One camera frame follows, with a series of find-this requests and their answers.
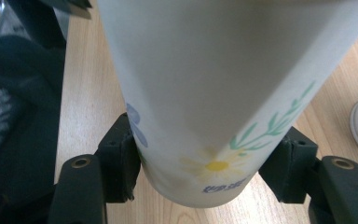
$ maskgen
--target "table surface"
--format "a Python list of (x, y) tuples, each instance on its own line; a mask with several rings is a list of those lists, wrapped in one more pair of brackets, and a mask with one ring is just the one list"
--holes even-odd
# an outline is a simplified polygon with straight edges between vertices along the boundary
[[(62, 164), (93, 154), (99, 142), (125, 112), (115, 69), (108, 51), (98, 7), (92, 20), (71, 17), (62, 90), (62, 112), (56, 179)], [(296, 127), (319, 145), (318, 157), (336, 155), (358, 162), (358, 146), (349, 126), (358, 101), (358, 41), (296, 121)], [(304, 204), (278, 203), (259, 175), (230, 203), (194, 209), (159, 195), (141, 171), (135, 200), (109, 204), (112, 223), (310, 223), (309, 198)]]

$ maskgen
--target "daisy print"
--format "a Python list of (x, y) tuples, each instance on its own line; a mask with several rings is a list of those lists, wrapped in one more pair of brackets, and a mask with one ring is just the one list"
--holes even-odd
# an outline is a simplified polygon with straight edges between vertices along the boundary
[(245, 175), (241, 167), (246, 163), (246, 157), (239, 157), (241, 151), (224, 150), (217, 153), (213, 147), (200, 150), (196, 157), (180, 159), (182, 170), (192, 174), (202, 183), (211, 180), (229, 180)]

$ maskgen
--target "green vine print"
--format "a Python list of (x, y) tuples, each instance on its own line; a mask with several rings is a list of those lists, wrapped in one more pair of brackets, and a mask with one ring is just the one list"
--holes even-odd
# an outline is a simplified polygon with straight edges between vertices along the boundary
[(252, 139), (248, 139), (252, 131), (257, 126), (256, 122), (245, 131), (241, 138), (235, 135), (229, 143), (230, 148), (233, 150), (240, 150), (241, 153), (239, 156), (243, 157), (246, 156), (249, 151), (258, 150), (269, 145), (271, 141), (266, 142), (265, 138), (268, 136), (276, 136), (286, 131), (287, 126), (290, 125), (293, 119), (295, 119), (302, 111), (302, 108), (304, 107), (303, 100), (308, 95), (308, 93), (310, 93), (310, 90), (312, 90), (314, 84), (315, 81), (310, 83), (310, 85), (304, 90), (301, 96), (292, 102), (290, 108), (283, 115), (280, 115), (279, 112), (276, 112), (269, 120), (268, 128), (263, 133)]

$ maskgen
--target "yellow flower center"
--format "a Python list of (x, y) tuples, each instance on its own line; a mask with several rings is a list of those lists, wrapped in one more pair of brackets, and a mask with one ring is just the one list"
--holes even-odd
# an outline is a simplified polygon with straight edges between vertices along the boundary
[(226, 161), (211, 161), (208, 164), (205, 165), (205, 167), (214, 172), (219, 172), (226, 170), (228, 168), (229, 164)]

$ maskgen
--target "dark cloth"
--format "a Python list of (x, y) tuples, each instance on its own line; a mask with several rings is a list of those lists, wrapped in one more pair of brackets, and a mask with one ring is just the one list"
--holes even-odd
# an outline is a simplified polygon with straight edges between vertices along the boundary
[(62, 55), (21, 37), (0, 38), (0, 90), (7, 91), (18, 105), (0, 146), (0, 194), (10, 203), (53, 185)]

